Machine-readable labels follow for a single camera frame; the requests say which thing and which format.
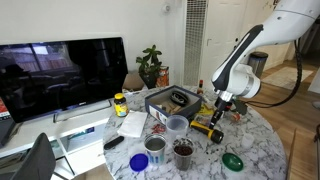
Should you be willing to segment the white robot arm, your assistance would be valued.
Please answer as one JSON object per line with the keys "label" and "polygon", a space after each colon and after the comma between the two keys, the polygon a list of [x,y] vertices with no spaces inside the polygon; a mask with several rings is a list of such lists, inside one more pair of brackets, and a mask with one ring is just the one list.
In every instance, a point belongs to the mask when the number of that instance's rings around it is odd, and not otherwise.
{"label": "white robot arm", "polygon": [[253,26],[212,75],[213,91],[218,95],[210,120],[212,129],[235,96],[254,97],[261,80],[244,60],[255,50],[277,47],[302,37],[320,15],[320,0],[280,0],[269,17]]}

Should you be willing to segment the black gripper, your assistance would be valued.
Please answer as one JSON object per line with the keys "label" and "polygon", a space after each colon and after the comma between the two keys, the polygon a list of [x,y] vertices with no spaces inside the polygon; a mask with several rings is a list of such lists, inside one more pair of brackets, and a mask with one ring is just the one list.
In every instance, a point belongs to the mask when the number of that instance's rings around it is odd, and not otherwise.
{"label": "black gripper", "polygon": [[232,105],[233,94],[227,91],[220,91],[218,98],[215,102],[216,111],[210,120],[209,129],[213,129],[214,126],[220,121],[220,117],[226,109],[229,109]]}

